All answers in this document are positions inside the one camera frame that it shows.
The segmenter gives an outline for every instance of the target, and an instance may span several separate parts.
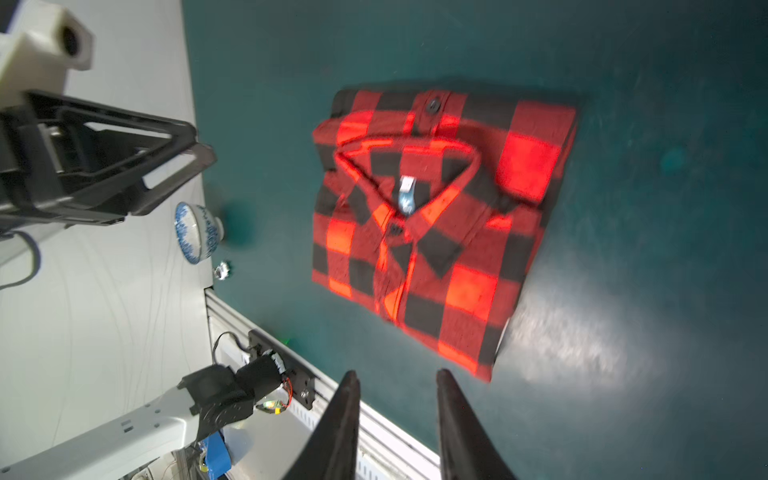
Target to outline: checkered shirt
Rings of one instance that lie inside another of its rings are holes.
[[[313,134],[313,280],[490,381],[574,132],[573,108],[533,101],[339,92]]]

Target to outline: bowl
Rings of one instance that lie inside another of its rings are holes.
[[[174,225],[181,253],[193,265],[210,257],[224,238],[221,220],[202,205],[179,203]]]

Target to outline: black button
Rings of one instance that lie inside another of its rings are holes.
[[[436,114],[440,110],[440,99],[435,97],[427,104],[427,113],[430,115]]]

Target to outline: blue plastic part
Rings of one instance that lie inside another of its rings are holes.
[[[203,440],[205,447],[205,465],[208,467],[208,478],[216,480],[232,468],[232,460],[221,433],[216,432]]]

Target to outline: green table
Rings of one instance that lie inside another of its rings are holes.
[[[459,384],[523,479],[768,478],[768,42],[741,3],[186,0],[206,197],[234,225],[217,294],[435,448],[446,363],[310,281],[310,134],[351,84],[574,94],[493,382]]]

